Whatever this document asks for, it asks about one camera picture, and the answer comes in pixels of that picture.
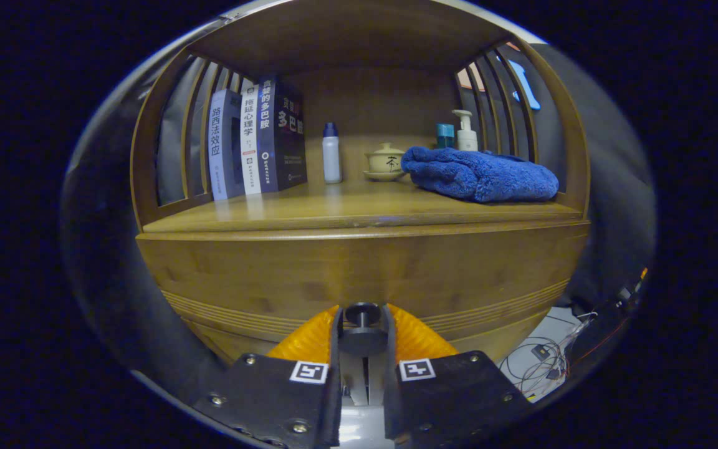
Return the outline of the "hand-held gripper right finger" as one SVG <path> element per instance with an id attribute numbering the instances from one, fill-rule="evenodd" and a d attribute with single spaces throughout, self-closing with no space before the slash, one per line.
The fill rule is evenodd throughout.
<path id="1" fill-rule="evenodd" d="M 456 352 L 392 304 L 383 321 L 385 436 L 396 448 L 484 446 L 530 414 L 530 401 L 481 350 Z"/>

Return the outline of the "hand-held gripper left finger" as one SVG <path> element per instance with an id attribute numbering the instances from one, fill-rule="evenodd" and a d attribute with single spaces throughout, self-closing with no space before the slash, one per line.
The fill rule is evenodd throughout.
<path id="1" fill-rule="evenodd" d="M 206 381 L 194 409 L 255 447 L 337 446 L 341 312 L 317 313 L 265 355 L 242 353 Z"/>

